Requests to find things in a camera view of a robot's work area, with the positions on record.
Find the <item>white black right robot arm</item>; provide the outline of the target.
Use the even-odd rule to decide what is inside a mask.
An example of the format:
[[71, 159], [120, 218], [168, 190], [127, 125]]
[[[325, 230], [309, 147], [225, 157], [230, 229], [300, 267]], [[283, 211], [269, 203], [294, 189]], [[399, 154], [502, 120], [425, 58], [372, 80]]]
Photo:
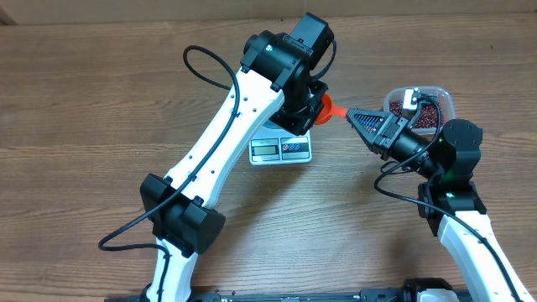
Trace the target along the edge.
[[415, 133], [409, 120], [391, 112], [349, 109], [347, 121], [368, 149], [395, 168], [426, 181], [415, 198], [434, 236], [451, 255], [474, 301], [531, 301], [493, 233], [487, 208], [472, 181], [481, 158], [482, 129], [451, 119], [432, 139]]

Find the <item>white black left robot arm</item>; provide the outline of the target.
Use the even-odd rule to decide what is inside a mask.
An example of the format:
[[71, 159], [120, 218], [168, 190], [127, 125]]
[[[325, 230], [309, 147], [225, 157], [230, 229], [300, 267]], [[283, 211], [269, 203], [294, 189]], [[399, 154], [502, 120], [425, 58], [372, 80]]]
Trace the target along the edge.
[[310, 72], [332, 41], [331, 32], [298, 29], [252, 36], [226, 100], [199, 140], [165, 176], [145, 178], [140, 194], [158, 260], [143, 301], [190, 298], [196, 260], [226, 220], [215, 204], [243, 152], [253, 165], [311, 161], [310, 128], [327, 86]]

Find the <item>orange scoop blue handle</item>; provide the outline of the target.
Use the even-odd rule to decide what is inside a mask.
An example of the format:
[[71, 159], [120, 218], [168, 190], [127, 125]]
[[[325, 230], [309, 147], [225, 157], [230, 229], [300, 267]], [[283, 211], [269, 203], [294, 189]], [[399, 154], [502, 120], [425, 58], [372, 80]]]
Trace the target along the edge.
[[331, 97], [325, 93], [321, 97], [323, 108], [314, 121], [315, 125], [323, 125], [329, 122], [333, 117], [347, 118], [348, 108], [336, 106]]

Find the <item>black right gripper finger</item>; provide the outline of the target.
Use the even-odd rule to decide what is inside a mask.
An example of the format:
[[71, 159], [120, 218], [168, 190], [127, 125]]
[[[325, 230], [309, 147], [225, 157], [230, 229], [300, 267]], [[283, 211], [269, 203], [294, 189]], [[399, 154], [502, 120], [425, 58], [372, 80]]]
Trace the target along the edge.
[[369, 111], [359, 108], [351, 108], [347, 111], [348, 122], [363, 126], [378, 126], [390, 119], [391, 116], [391, 112]]
[[380, 145], [382, 131], [387, 120], [385, 117], [349, 117], [348, 122], [367, 145]]

